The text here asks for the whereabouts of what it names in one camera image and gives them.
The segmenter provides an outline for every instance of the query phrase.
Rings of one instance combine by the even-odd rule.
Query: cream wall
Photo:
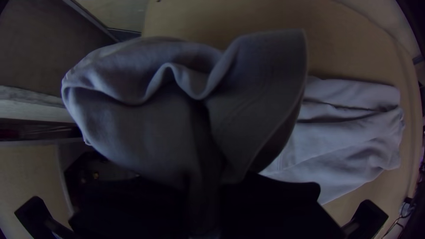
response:
[[[56,145],[0,146],[0,228],[7,239],[31,238],[14,211],[33,196],[52,216],[68,226]]]

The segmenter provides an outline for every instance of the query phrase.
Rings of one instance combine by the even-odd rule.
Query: folded clothing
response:
[[[187,194],[192,235],[219,225],[219,186],[263,170],[297,118],[302,30],[245,35],[224,52],[135,39],[90,53],[62,81],[87,143],[118,165]]]
[[[325,204],[400,166],[400,93],[389,85],[308,77],[293,133],[261,175],[316,182]]]

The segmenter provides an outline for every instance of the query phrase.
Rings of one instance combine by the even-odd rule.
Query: white towel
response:
[[[389,85],[309,77],[294,131],[260,174],[316,182],[325,204],[400,166],[400,93]]]

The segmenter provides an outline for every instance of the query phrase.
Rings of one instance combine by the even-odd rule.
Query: black fabric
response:
[[[248,173],[221,188],[221,239],[326,238],[343,232],[317,203],[316,183],[285,183]],[[185,194],[148,181],[96,181],[70,225],[83,239],[189,238]]]

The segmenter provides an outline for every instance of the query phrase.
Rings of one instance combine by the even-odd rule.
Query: gray fabric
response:
[[[404,129],[400,93],[392,86],[309,77],[293,133],[260,174],[316,182],[325,204],[384,170],[400,166]]]
[[[270,139],[294,125],[286,120],[299,110],[306,55],[302,30],[242,36],[225,52],[135,39],[89,54],[63,79],[62,97],[96,150],[187,191],[192,232],[203,234],[217,225],[219,184],[242,180],[268,145],[283,149]]]

